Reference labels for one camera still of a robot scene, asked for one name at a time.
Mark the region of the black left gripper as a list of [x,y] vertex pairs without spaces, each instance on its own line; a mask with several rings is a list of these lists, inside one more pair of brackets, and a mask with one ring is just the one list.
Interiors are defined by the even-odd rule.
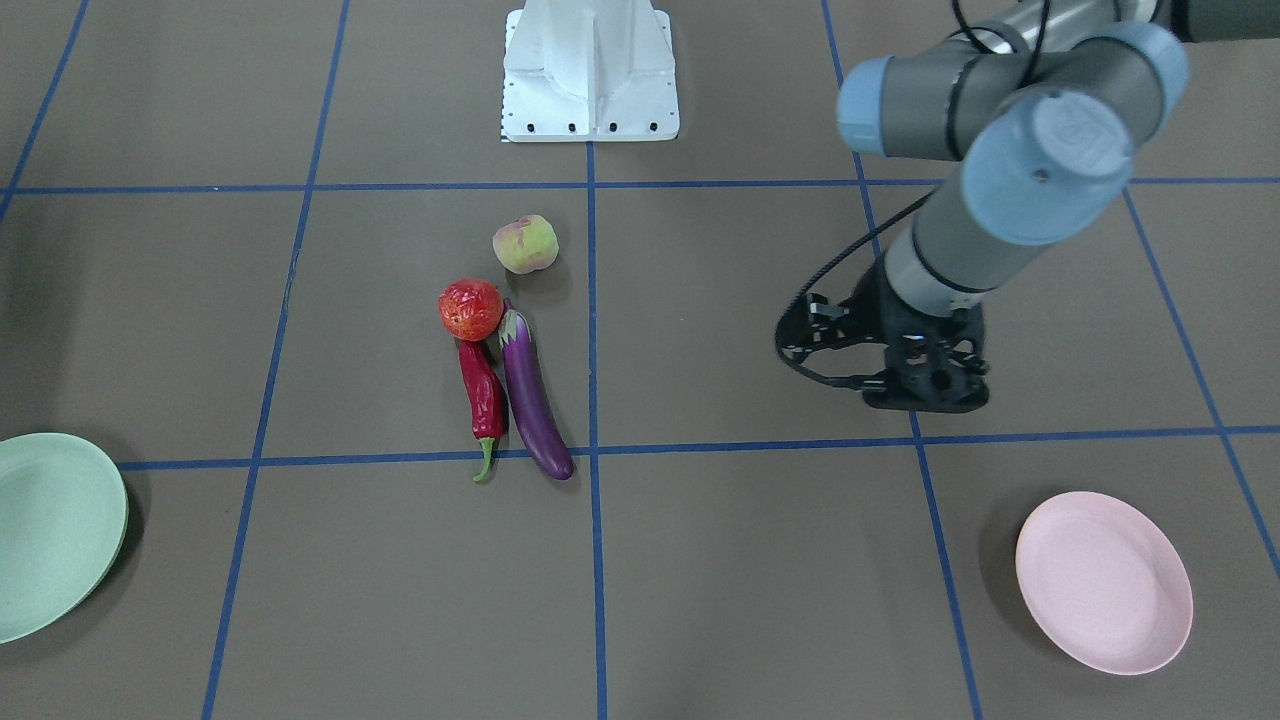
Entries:
[[989,402],[980,305],[947,316],[919,313],[892,291],[883,263],[859,281],[852,300],[870,313],[869,341],[884,347],[884,369],[874,374],[879,388],[861,392],[867,405],[964,414]]

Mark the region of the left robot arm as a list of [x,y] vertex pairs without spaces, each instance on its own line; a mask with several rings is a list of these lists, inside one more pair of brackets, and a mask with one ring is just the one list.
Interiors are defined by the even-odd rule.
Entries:
[[865,402],[982,407],[983,301],[1121,193],[1187,90],[1185,45],[1276,37],[1275,1],[1019,1],[847,70],[835,118],[852,151],[956,163],[835,323],[884,347]]

